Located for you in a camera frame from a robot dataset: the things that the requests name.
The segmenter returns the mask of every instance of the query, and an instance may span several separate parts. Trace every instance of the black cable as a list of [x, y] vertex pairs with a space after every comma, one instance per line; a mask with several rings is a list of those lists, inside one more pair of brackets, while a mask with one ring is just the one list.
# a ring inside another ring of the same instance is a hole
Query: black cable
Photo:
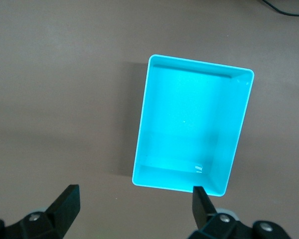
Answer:
[[285, 11], [281, 11], [278, 8], [276, 8], [274, 5], [272, 5], [270, 2], [268, 2], [267, 0], [262, 0], [264, 3], [268, 4], [270, 7], [272, 7], [274, 10], [276, 10], [277, 12], [283, 14], [283, 15], [287, 15], [287, 16], [299, 16], [299, 14], [294, 14], [294, 13], [289, 13], [289, 12], [285, 12]]

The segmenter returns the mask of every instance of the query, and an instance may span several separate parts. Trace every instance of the cyan plastic tray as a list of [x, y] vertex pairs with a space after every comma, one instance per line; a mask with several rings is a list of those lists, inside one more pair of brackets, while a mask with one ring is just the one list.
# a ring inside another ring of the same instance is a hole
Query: cyan plastic tray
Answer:
[[175, 57], [149, 59], [132, 181], [226, 192], [252, 70]]

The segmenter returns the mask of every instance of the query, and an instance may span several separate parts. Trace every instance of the plastic tray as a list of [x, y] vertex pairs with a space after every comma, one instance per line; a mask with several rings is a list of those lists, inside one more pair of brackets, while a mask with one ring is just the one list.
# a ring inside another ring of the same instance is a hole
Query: plastic tray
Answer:
[[175, 57], [149, 59], [132, 181], [226, 192], [252, 70]]

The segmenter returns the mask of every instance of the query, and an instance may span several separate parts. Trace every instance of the gray table surface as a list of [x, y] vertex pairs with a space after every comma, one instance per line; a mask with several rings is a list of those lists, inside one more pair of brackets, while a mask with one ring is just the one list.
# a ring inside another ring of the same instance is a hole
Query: gray table surface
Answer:
[[[299, 12], [299, 0], [272, 2]], [[299, 238], [299, 17], [259, 0], [1, 0], [0, 218], [12, 224], [79, 184], [66, 239], [196, 229], [190, 193], [131, 181], [156, 53], [255, 72], [227, 193], [212, 202]]]

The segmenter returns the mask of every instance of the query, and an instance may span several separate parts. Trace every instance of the silver screw head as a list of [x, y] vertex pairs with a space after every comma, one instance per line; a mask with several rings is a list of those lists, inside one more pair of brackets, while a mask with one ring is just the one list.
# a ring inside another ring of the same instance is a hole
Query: silver screw head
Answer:
[[226, 216], [225, 214], [220, 215], [220, 220], [222, 220], [225, 223], [230, 222], [230, 219], [228, 216]]
[[273, 231], [272, 226], [270, 226], [268, 223], [260, 223], [260, 227], [267, 232]]
[[31, 216], [29, 217], [29, 221], [34, 222], [34, 221], [38, 220], [39, 218], [40, 218], [40, 214], [31, 214]]

